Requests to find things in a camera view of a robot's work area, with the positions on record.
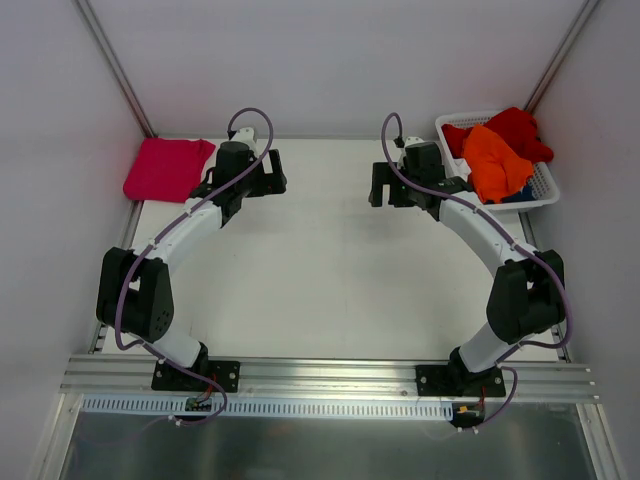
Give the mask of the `orange t shirt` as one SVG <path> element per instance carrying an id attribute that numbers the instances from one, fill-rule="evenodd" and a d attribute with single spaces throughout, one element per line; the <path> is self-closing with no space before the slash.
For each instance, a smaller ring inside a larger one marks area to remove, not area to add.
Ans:
<path id="1" fill-rule="evenodd" d="M 518 156 L 495 132 L 475 125 L 464 141 L 463 158 L 482 203 L 500 204 L 520 192 L 534 175 L 529 160 Z"/>

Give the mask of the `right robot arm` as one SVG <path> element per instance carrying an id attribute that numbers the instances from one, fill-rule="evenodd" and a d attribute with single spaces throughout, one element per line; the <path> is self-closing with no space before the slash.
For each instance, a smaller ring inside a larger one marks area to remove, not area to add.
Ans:
<path id="1" fill-rule="evenodd" d="M 566 318 L 564 265 L 552 250 L 519 242 L 460 177 L 447 177 L 439 147 L 419 137 L 399 137 L 398 160 L 376 162 L 369 203 L 417 207 L 453 231 L 492 275 L 485 322 L 450 354 L 449 387 L 459 395 L 480 388 L 483 372 Z"/>

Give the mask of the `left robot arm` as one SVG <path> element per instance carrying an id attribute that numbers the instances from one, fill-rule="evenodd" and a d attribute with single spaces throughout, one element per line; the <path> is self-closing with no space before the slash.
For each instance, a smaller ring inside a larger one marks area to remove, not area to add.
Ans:
<path id="1" fill-rule="evenodd" d="M 174 378 L 188 390 L 208 381 L 206 346 L 173 325 L 171 276 L 197 243 L 224 228 L 247 198 L 280 195 L 287 179 L 280 153 L 268 151 L 269 172 L 257 160 L 255 142 L 229 140 L 215 164 L 172 223 L 134 249 L 113 247 L 102 260 L 97 319 L 154 350 L 175 365 Z"/>

